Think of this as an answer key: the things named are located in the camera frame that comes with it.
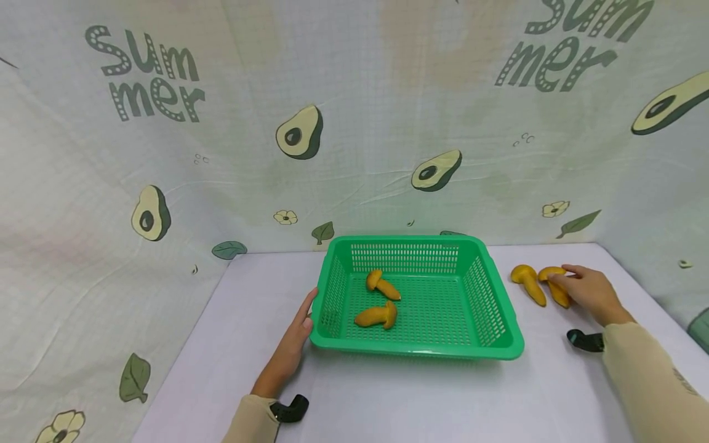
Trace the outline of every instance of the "white backdrop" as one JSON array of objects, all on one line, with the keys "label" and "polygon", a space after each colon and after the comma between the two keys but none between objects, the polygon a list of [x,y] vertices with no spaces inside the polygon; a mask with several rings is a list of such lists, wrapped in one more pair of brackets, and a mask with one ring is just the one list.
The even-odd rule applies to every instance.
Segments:
[{"label": "white backdrop", "polygon": [[[65,428],[80,441],[128,440],[245,249],[442,231],[596,241],[688,327],[709,307],[709,105],[631,126],[709,71],[708,17],[702,0],[7,1],[3,440],[65,411],[84,413]],[[677,108],[709,85],[679,90]],[[289,157],[276,129],[310,105],[317,152]],[[424,164],[453,150],[459,166]],[[414,187],[422,164],[438,190]],[[158,241],[131,224],[146,188],[171,220]],[[707,322],[692,327],[709,349]],[[119,395],[126,362],[145,369],[132,353],[150,365],[147,383],[128,374],[146,404]]]}]

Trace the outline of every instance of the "black device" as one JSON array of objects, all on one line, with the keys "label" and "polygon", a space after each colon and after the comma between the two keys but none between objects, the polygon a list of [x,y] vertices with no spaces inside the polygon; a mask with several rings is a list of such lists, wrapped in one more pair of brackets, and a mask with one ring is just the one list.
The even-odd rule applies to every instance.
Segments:
[{"label": "black device", "polygon": [[603,352],[605,349],[601,333],[584,334],[578,329],[572,329],[566,333],[566,338],[569,339],[572,346],[586,352]]},{"label": "black device", "polygon": [[298,394],[291,401],[290,406],[285,406],[278,401],[275,402],[271,405],[271,412],[280,423],[295,423],[303,419],[306,412],[308,412],[309,405],[308,399]]}]

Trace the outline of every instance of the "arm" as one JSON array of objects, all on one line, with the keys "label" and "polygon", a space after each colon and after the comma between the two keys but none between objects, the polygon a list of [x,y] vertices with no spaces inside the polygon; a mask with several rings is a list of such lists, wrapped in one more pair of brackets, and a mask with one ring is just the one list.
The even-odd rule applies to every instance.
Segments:
[{"label": "arm", "polygon": [[256,380],[251,394],[241,399],[222,443],[273,443],[279,422],[270,406],[301,363],[303,345],[313,330],[308,310],[318,295],[314,288],[306,296],[293,322],[288,326],[276,351]]},{"label": "arm", "polygon": [[608,325],[603,363],[641,443],[709,441],[709,403],[636,323]]},{"label": "arm", "polygon": [[603,363],[639,443],[709,441],[709,403],[635,322],[602,272],[564,265],[573,276],[550,276],[603,326]]},{"label": "arm", "polygon": [[273,398],[244,396],[222,443],[275,442],[279,423],[269,409],[275,402]]}]

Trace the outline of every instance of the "basket rim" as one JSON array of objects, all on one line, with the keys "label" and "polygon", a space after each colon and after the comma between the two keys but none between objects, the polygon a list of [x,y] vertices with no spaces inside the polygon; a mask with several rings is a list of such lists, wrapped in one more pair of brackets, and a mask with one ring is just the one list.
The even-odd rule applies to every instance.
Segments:
[{"label": "basket rim", "polygon": [[[320,322],[320,314],[322,312],[324,294],[327,291],[329,272],[325,273],[325,265],[329,264],[334,255],[336,246],[342,242],[381,242],[392,240],[414,240],[436,242],[439,244],[460,242],[471,242],[477,245],[481,253],[483,266],[490,276],[490,285],[493,290],[500,294],[496,297],[500,304],[502,316],[505,318],[512,335],[512,342],[508,347],[479,347],[466,345],[434,345],[434,344],[416,344],[416,343],[400,343],[400,342],[376,342],[367,340],[343,340],[340,338],[324,337],[318,333],[318,323]],[[507,290],[505,289],[502,278],[494,264],[494,260],[490,256],[487,246],[477,237],[470,235],[346,235],[335,238],[330,242],[328,253],[323,259],[323,266],[320,269],[320,277],[318,278],[318,295],[315,297],[312,305],[313,331],[310,334],[312,343],[324,349],[334,349],[340,351],[364,352],[375,354],[390,354],[390,355],[428,355],[436,357],[456,357],[467,359],[497,359],[497,360],[514,360],[517,359],[524,351],[525,341],[522,336],[517,315],[512,302],[510,301]]]}]

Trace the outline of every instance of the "green plastic basket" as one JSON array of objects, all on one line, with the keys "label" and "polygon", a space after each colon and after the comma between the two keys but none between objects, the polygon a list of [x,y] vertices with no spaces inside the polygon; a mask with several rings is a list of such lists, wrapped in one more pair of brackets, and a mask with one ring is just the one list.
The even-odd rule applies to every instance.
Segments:
[{"label": "green plastic basket", "polygon": [[[390,330],[355,324],[386,298],[367,290],[372,269],[401,293]],[[485,244],[466,235],[338,237],[313,302],[311,341],[341,351],[512,360],[525,343]]]}]

